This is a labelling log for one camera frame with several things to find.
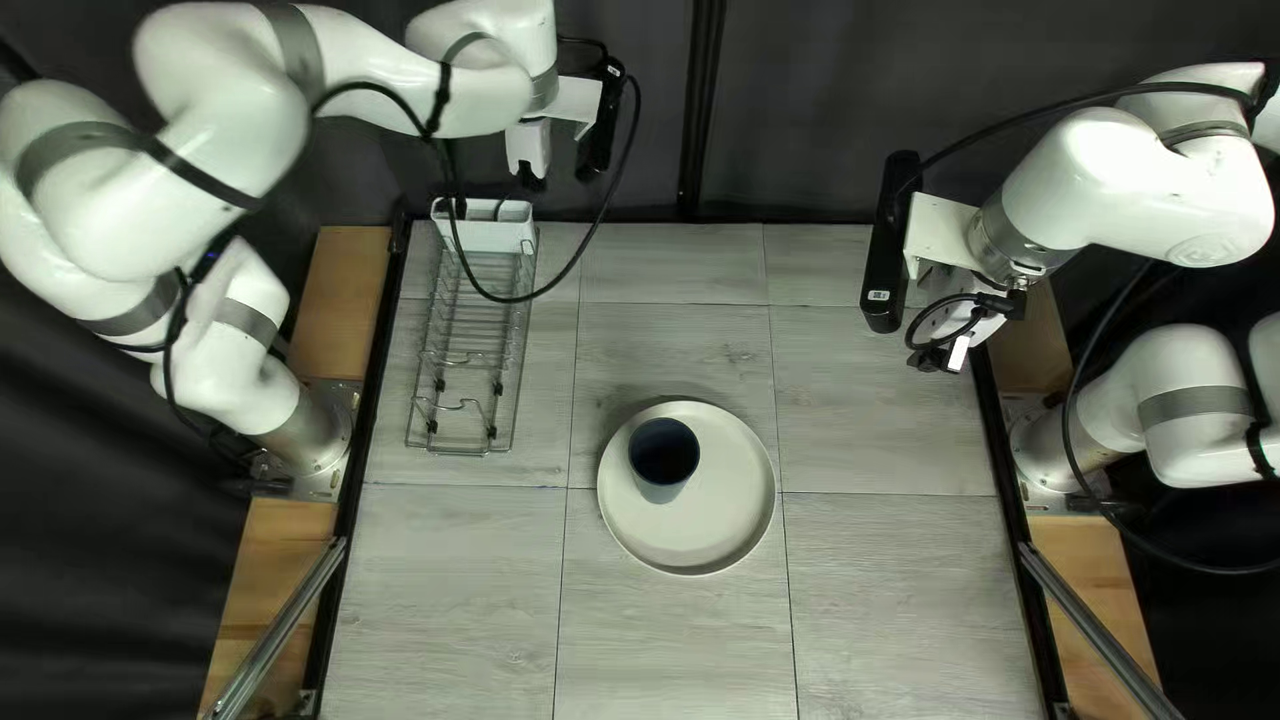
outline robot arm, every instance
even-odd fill
[[[1146,82],[1199,82],[1257,97],[1265,74],[1263,63],[1219,63]],[[911,363],[959,372],[966,348],[1006,316],[988,313],[969,324],[973,304],[947,299],[1025,290],[1087,245],[1193,268],[1252,255],[1275,223],[1254,142],[1280,149],[1280,102],[1265,105],[1251,129],[1228,97],[1134,95],[1117,108],[1087,108],[1062,119],[980,209],[915,192],[905,229],[881,232],[881,242],[900,243],[906,275],[938,304],[913,338],[915,345],[937,338],[928,351],[934,356],[918,351]],[[877,332],[897,329],[900,268],[868,263],[863,310]]]
[[[352,81],[399,95],[439,137],[489,135],[553,102],[552,0],[461,0],[410,27],[406,49],[316,5],[189,3],[148,17],[134,38],[143,88],[166,126],[141,133],[91,92],[36,81],[0,101],[0,260],[96,334],[154,363],[180,307],[179,274],[284,176],[311,108]],[[442,65],[451,64],[448,102]],[[571,83],[575,100],[591,81]],[[598,83],[594,87],[599,95]],[[353,90],[320,114],[416,135],[388,97]],[[329,471],[349,436],[266,350],[289,297],[234,238],[189,291],[169,354],[174,400],[257,439],[300,473]]]
[[[1249,333],[1263,401],[1280,411],[1280,314]],[[1019,473],[1055,492],[1078,489],[1062,448],[1062,406],[1020,419],[1010,432]],[[1249,450],[1254,411],[1231,345],[1202,325],[1165,325],[1144,333],[1116,364],[1079,393],[1071,445],[1085,473],[1147,451],[1162,483],[1198,488],[1262,479],[1254,452],[1280,460],[1280,428],[1268,425]]]
[[[1262,63],[1197,65],[1146,82],[1204,82],[1254,96]],[[1280,110],[1258,118],[1267,140]],[[969,250],[997,282],[1036,278],[1085,245],[1204,268],[1248,258],[1275,209],[1240,106],[1153,94],[1055,126],[974,219]]]

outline dish rack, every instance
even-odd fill
[[[438,236],[415,233],[435,241],[428,251],[435,283],[404,443],[436,455],[506,452],[513,441],[531,302],[498,304],[475,291],[443,202],[436,199],[431,206]],[[529,202],[467,200],[457,225],[481,287],[508,297],[532,291],[538,234]]]

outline cup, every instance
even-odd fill
[[[636,488],[649,502],[671,502],[698,469],[698,436],[675,418],[654,418],[631,433],[627,446]]]

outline gray tile floor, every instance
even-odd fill
[[[584,229],[543,225],[539,283]],[[1038,717],[972,380],[865,329],[868,238],[605,225],[536,301],[515,448],[480,460],[404,447],[411,254],[324,716]],[[709,578],[639,564],[595,503],[613,427],[672,396],[733,411],[780,470],[768,534]]]

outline white plate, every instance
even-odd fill
[[[675,500],[655,505],[636,487],[631,433],[675,418],[698,436],[698,469]],[[777,480],[760,438],[732,414],[695,401],[654,405],[618,428],[600,457],[596,497],[604,524],[641,562],[675,575],[707,575],[746,557],[773,518]]]

